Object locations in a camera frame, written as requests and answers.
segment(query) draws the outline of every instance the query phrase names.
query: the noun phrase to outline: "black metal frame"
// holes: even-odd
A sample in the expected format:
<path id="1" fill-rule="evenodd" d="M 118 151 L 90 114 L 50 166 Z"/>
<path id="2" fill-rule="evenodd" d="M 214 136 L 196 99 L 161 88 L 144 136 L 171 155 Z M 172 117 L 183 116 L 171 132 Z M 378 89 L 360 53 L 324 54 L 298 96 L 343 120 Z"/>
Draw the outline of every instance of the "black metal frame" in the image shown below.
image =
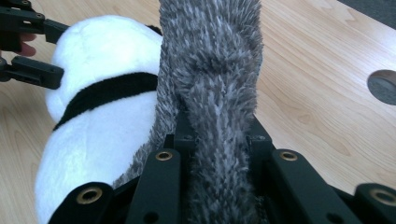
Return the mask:
<path id="1" fill-rule="evenodd" d="M 0 0 L 0 49 L 21 50 L 21 33 L 43 34 L 56 43 L 66 25 L 45 20 L 29 1 Z M 57 89 L 62 68 L 16 57 L 0 58 L 0 81 L 11 78 Z M 255 119 L 247 134 L 250 175 L 256 195 L 264 198 L 270 223 L 396 223 L 396 190 L 362 184 L 354 195 L 326 184 L 298 152 L 275 149 Z M 195 133 L 180 113 L 175 134 L 148 156 L 143 174 L 118 189 L 88 183 L 74 189 L 50 223 L 181 223 Z"/>

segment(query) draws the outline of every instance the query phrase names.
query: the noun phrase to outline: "gray furry object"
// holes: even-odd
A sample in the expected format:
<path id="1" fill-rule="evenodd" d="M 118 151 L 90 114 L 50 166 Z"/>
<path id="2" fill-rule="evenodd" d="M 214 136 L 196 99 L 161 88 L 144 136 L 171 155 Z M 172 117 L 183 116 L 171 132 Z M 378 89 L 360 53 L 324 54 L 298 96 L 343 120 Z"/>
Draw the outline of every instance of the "gray furry object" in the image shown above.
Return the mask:
<path id="1" fill-rule="evenodd" d="M 190 223 L 258 223 L 248 180 L 246 133 L 262 63 L 260 1 L 161 0 L 163 45 L 156 121 L 149 142 L 115 187 L 140 175 L 152 150 L 175 131 L 181 105 L 198 146 L 188 192 Z"/>

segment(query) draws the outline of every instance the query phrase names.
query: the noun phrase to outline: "wooden table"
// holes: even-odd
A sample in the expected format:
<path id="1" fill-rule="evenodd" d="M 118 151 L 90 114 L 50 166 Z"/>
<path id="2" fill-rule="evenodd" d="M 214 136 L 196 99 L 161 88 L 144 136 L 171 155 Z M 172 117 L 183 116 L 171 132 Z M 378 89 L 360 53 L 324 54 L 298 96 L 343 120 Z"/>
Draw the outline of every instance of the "wooden table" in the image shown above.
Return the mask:
<path id="1" fill-rule="evenodd" d="M 157 0 L 32 3 L 69 25 L 105 14 L 159 25 Z M 257 116 L 276 147 L 302 153 L 349 193 L 363 182 L 396 188 L 396 107 L 367 88 L 374 71 L 396 70 L 396 31 L 335 0 L 262 0 L 262 33 Z M 54 46 L 33 45 L 34 59 L 49 62 Z M 35 220 L 35 173 L 53 125 L 44 90 L 0 83 L 0 223 Z"/>

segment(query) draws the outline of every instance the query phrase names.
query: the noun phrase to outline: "hand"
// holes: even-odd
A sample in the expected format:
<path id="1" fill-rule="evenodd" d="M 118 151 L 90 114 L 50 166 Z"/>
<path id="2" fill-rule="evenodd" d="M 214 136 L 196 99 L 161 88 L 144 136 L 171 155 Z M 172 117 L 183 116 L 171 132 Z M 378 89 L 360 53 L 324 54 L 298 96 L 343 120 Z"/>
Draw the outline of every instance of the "hand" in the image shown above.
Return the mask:
<path id="1" fill-rule="evenodd" d="M 24 43 L 24 42 L 32 41 L 35 38 L 36 35 L 34 34 L 21 34 L 21 52 L 15 52 L 15 53 L 26 57 L 31 57 L 35 55 L 35 48 Z"/>

